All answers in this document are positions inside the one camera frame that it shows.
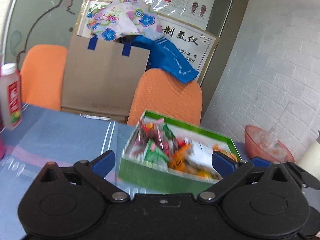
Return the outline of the green snack box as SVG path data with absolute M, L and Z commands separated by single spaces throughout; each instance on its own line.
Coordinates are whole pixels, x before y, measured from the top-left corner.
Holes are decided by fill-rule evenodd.
M 232 139 L 152 111 L 144 111 L 119 160 L 117 186 L 137 193 L 193 193 L 219 182 L 225 171 L 212 165 L 217 150 L 241 156 Z

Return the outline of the pile of snack packets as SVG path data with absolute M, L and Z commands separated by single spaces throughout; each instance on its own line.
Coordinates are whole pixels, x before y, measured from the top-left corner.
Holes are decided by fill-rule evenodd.
M 215 151 L 238 161 L 234 153 L 221 148 L 217 143 L 208 146 L 204 142 L 177 137 L 168 124 L 159 119 L 155 122 L 139 122 L 137 139 L 129 157 L 201 179 L 219 180 L 221 174 L 212 166 L 212 154 Z

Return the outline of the white thermos jug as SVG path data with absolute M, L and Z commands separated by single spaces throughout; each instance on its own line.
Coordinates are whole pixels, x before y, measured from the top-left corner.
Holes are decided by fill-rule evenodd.
M 314 177 L 319 179 L 320 175 L 320 144 L 319 137 L 312 143 L 302 158 L 298 161 L 298 166 L 306 170 Z

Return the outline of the pink plastic bowl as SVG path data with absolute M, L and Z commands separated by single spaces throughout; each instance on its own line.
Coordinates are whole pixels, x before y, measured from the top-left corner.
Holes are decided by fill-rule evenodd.
M 295 163 L 289 149 L 279 141 L 279 133 L 275 127 L 266 131 L 253 125 L 247 125 L 245 127 L 245 148 L 251 159 L 259 157 L 270 162 L 290 161 Z

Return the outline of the blue striped tablecloth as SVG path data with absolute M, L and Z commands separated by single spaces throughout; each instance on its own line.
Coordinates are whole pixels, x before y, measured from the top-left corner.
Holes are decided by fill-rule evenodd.
M 117 156 L 117 124 L 29 105 L 22 115 L 15 130 L 2 132 L 1 239 L 308 239 L 303 229 L 315 207 L 284 165 L 286 204 L 202 204 L 199 193 L 41 204 L 46 163 L 69 167 L 108 150 Z

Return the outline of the pink bottle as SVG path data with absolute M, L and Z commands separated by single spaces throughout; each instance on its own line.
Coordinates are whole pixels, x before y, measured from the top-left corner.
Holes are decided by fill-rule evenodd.
M 2 159 L 5 155 L 5 143 L 3 140 L 3 136 L 2 136 L 2 132 L 4 131 L 5 127 L 1 127 L 1 131 L 0 131 L 0 159 Z

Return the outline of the orange chair right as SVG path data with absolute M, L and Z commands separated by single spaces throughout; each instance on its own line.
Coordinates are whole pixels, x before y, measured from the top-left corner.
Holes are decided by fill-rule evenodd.
M 202 112 L 201 87 L 196 81 L 183 84 L 161 69 L 147 70 L 136 88 L 127 124 L 136 125 L 146 110 L 198 126 Z

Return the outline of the orange chair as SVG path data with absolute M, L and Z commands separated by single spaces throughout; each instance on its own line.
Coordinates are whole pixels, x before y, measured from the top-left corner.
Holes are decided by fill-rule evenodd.
M 24 59 L 21 76 L 22 101 L 55 111 L 61 109 L 61 90 L 68 49 L 38 44 Z
M 201 87 L 196 81 L 183 84 L 161 69 L 147 70 L 136 88 L 127 124 L 136 125 L 146 110 L 198 126 L 202 112 Z

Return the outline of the orange chair left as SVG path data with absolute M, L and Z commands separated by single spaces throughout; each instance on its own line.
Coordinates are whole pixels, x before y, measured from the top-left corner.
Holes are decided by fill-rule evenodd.
M 22 101 L 55 111 L 61 109 L 61 90 L 68 49 L 38 44 L 24 59 L 21 76 Z

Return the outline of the white juice bottle red label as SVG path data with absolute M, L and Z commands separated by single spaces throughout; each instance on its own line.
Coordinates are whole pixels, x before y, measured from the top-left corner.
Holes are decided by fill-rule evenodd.
M 1 118 L 9 130 L 22 121 L 21 82 L 16 63 L 1 66 Z

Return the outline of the framed calligraphy poster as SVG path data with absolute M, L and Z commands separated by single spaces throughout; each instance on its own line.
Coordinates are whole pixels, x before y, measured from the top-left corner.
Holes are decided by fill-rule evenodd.
M 88 23 L 87 14 L 94 8 L 99 9 L 110 3 L 111 1 L 84 0 L 77 21 L 78 31 L 76 34 L 87 38 L 97 38 L 86 28 Z M 219 39 L 213 34 L 189 23 L 176 20 L 170 16 L 156 14 L 165 34 L 164 38 L 171 41 L 191 66 L 199 72 L 194 81 L 201 83 Z

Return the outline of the blue bag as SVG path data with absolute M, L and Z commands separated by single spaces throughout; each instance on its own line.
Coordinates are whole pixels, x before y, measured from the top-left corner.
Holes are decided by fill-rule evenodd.
M 120 43 L 124 46 L 121 52 L 123 62 L 132 66 L 161 69 L 183 84 L 195 80 L 199 74 L 167 38 L 153 41 L 142 35 L 125 36 Z

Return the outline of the floral cloth bag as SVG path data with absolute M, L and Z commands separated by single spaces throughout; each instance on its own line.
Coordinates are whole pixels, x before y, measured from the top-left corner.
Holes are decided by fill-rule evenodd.
M 156 41 L 163 38 L 161 23 L 155 11 L 143 0 L 114 0 L 87 14 L 86 28 L 105 41 L 125 36 L 144 36 Z

